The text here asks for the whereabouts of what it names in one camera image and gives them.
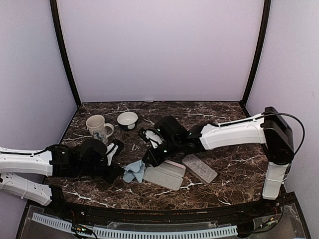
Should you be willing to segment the pink glasses case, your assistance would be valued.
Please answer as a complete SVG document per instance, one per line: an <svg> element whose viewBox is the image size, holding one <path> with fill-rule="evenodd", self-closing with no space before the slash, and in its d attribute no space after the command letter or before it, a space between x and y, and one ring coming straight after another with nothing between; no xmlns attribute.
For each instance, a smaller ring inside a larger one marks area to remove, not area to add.
<svg viewBox="0 0 319 239"><path fill-rule="evenodd" d="M157 167L148 167L143 179L155 185L177 191L180 189L186 167L182 164L166 160Z"/></svg>

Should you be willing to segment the grey case teal lining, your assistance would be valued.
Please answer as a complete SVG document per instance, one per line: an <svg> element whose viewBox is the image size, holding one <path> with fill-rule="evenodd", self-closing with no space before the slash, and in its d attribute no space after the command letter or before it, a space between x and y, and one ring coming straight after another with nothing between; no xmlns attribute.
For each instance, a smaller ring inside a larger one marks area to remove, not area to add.
<svg viewBox="0 0 319 239"><path fill-rule="evenodd" d="M217 172L200 160L196 155L187 155L182 160L183 165L203 184L209 185L217 177Z"/></svg>

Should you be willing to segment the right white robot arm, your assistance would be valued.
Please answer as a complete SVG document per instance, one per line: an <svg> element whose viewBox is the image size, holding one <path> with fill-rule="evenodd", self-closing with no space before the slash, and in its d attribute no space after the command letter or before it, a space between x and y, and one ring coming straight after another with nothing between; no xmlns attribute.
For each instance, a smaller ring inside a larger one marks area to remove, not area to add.
<svg viewBox="0 0 319 239"><path fill-rule="evenodd" d="M173 116L159 120L153 129L140 129L139 136L150 142L143 162L153 167L166 159L184 153L190 155L220 147L258 143L267 148L268 168L262 191L262 199L255 204L254 211L265 216L274 207L281 185L291 163L298 152L294 148L292 128L274 107L266 107L255 116L225 123L199 124L186 130Z"/></svg>

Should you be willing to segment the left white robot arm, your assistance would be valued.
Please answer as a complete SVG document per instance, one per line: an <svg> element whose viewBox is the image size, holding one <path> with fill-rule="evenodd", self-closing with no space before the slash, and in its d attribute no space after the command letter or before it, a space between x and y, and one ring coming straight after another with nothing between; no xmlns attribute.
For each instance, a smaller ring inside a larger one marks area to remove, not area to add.
<svg viewBox="0 0 319 239"><path fill-rule="evenodd" d="M112 162L113 157L119 155L123 148L124 144L116 139L109 145L97 139L87 139L75 147L54 144L38 151L1 148L0 188L43 206L50 205L59 217L66 217L70 213L70 205L64 202L60 187L38 184L19 174L59 178L102 177L112 183L124 173L122 167Z"/></svg>

